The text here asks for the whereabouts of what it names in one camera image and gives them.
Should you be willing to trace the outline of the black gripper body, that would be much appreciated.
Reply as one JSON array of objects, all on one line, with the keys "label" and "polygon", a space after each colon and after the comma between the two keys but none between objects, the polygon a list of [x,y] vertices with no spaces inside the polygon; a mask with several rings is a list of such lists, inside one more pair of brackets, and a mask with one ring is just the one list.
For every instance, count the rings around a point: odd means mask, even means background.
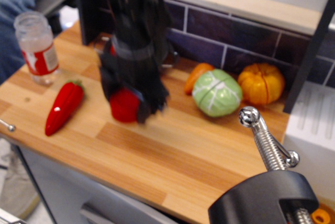
[{"label": "black gripper body", "polygon": [[169,96],[163,85],[159,68],[154,59],[154,47],[150,43],[143,48],[131,49],[117,38],[111,38],[114,52],[99,55],[100,72],[118,74],[123,87],[140,91],[154,110],[162,111]]}]

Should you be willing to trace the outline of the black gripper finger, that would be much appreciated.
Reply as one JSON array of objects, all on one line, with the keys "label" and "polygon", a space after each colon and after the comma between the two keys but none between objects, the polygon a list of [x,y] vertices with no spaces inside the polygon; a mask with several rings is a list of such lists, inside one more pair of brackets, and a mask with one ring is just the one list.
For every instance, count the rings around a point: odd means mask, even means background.
[{"label": "black gripper finger", "polygon": [[152,107],[149,100],[138,90],[135,90],[135,95],[139,99],[139,106],[137,111],[137,122],[144,124],[146,120],[156,114],[156,110]]},{"label": "black gripper finger", "polygon": [[100,72],[102,89],[107,101],[110,97],[123,88],[118,74],[111,72]]}]

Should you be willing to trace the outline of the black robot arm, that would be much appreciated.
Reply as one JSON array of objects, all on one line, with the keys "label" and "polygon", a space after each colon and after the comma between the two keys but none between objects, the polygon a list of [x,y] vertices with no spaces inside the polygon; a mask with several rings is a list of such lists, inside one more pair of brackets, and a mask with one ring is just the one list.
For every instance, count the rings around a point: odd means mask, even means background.
[{"label": "black robot arm", "polygon": [[143,124],[169,96],[160,69],[170,51],[170,15],[164,0],[106,2],[115,28],[99,54],[103,92],[115,120]]}]

